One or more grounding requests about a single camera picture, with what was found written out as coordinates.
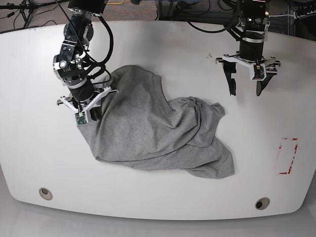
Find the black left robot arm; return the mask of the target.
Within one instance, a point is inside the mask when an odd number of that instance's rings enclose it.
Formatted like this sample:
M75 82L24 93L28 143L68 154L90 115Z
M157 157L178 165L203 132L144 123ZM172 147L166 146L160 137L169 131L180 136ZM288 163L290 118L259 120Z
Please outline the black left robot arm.
M236 2L237 20L228 29L228 33L239 42L239 50L234 55L224 54L216 58L222 64L229 92L236 95L236 81L232 77L236 64L249 71L249 78L256 81L256 95L260 96L273 76L277 75L276 67L280 62L263 56L264 41L270 26L270 16L265 0L238 0Z

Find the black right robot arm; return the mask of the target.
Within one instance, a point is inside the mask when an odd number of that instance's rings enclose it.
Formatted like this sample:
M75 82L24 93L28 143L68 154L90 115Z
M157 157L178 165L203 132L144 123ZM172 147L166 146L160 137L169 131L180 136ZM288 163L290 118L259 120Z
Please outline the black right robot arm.
M77 125L101 119L102 99L109 93L112 75L106 68L114 49L114 36L106 23L103 11L106 0L72 0L68 9L72 15L64 27L64 40L52 67L62 84L70 91L57 104L64 104L74 113ZM109 34L109 51L98 62L88 54L89 43L94 35L92 17L97 17Z

